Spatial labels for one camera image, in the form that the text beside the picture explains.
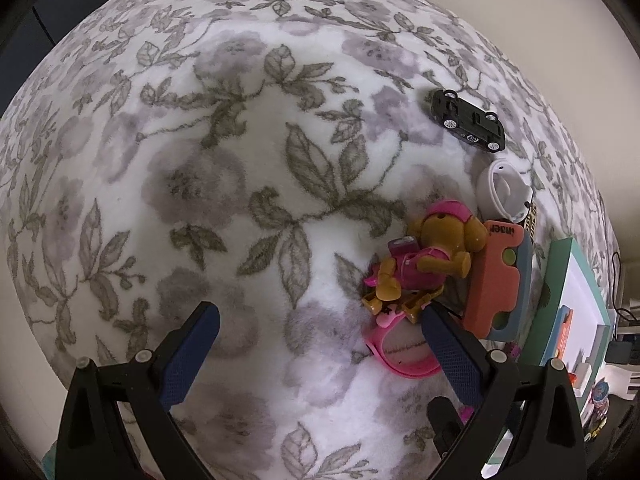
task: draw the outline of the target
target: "toy dog figurine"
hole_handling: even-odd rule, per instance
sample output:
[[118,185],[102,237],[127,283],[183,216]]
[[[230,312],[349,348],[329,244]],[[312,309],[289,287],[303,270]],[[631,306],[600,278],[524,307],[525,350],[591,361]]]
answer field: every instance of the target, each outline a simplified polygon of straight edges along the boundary
[[[442,292],[447,276],[466,278],[471,268],[469,253],[482,250],[488,233],[457,200],[436,202],[407,231],[408,236],[389,242],[391,256],[374,266],[365,279],[375,292],[362,301],[376,315],[385,303],[401,300],[402,310],[415,323],[422,306]],[[407,291],[417,292],[407,296]]]

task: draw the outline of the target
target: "floral blanket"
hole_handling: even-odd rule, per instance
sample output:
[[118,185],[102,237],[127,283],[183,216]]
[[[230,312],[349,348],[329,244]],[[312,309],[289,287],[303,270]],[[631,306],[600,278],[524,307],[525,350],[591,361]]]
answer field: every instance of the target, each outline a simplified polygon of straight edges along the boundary
[[[551,240],[575,236],[605,297],[616,241],[549,104],[427,0],[111,0],[42,61],[0,121],[8,268],[68,384],[155,348],[202,299],[222,330],[172,413],[217,478],[426,478],[442,374],[390,374],[360,284],[441,197],[476,208],[492,156],[425,113],[451,88],[498,112],[535,190],[531,308]],[[455,283],[449,301],[463,303]],[[423,343],[417,330],[390,352]],[[132,415],[127,429],[156,471]]]

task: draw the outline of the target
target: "pink watch strap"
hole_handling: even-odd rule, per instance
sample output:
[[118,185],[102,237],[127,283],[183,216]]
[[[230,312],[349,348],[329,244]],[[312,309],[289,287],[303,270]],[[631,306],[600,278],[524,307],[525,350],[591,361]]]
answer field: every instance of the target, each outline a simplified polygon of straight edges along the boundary
[[363,334],[364,342],[372,354],[375,355],[376,359],[396,375],[406,377],[407,379],[422,379],[437,374],[440,371],[440,364],[432,353],[421,361],[407,364],[393,363],[386,357],[382,343],[386,335],[405,317],[405,313],[401,312],[397,314],[390,323],[376,323],[374,327]]

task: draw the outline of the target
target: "toy dog head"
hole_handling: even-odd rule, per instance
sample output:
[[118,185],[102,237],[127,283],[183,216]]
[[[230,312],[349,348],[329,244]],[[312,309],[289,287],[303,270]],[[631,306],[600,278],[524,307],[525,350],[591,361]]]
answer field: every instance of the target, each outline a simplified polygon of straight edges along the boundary
[[431,205],[422,219],[409,225],[408,233],[420,241],[421,247],[437,247],[449,256],[460,251],[480,251],[488,236],[482,222],[457,200]]

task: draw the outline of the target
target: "toy dog ear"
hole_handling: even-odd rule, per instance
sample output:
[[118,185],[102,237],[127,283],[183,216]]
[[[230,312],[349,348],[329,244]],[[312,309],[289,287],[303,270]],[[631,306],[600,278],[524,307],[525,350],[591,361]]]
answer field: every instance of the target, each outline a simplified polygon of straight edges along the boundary
[[481,251],[486,245],[489,236],[486,227],[475,216],[472,216],[465,224],[465,249],[471,253]]
[[409,222],[406,227],[406,233],[409,236],[413,236],[420,240],[420,235],[422,234],[422,224],[424,223],[424,218],[419,218],[417,220],[413,220]]

